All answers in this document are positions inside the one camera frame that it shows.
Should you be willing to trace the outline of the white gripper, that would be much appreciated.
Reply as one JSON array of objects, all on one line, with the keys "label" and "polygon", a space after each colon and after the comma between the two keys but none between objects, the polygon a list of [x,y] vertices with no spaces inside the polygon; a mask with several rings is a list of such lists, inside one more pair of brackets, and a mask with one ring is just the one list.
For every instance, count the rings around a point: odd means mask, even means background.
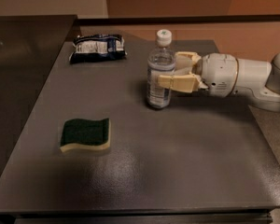
[{"label": "white gripper", "polygon": [[[195,66],[197,75],[191,73]],[[201,58],[197,52],[178,51],[175,75],[159,75],[157,82],[172,91],[193,93],[204,89],[210,96],[226,97],[235,85],[237,73],[237,60],[229,54],[212,53]]]}]

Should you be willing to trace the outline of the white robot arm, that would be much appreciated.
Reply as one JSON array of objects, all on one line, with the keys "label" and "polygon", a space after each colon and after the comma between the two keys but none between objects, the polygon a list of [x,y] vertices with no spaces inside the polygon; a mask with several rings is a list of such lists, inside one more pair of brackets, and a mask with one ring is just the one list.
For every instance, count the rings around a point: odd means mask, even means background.
[{"label": "white robot arm", "polygon": [[270,62],[239,59],[230,54],[175,54],[175,71],[158,76],[158,84],[172,91],[207,96],[244,97],[252,106],[280,112],[280,53]]}]

